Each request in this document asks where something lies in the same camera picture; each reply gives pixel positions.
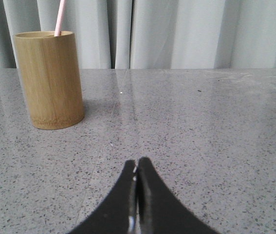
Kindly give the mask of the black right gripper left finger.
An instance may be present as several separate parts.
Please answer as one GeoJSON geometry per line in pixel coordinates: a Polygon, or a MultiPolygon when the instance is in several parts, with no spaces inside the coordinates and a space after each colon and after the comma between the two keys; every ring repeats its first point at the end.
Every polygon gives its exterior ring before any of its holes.
{"type": "Polygon", "coordinates": [[[134,234],[137,211],[137,167],[127,160],[109,194],[72,234],[134,234]]]}

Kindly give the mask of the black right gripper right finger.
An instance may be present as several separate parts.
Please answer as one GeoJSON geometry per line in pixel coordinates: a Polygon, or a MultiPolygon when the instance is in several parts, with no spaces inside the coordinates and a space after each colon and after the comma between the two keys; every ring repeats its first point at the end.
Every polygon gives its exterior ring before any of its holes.
{"type": "Polygon", "coordinates": [[[147,157],[138,163],[140,229],[143,234],[216,234],[170,191],[147,157]]]}

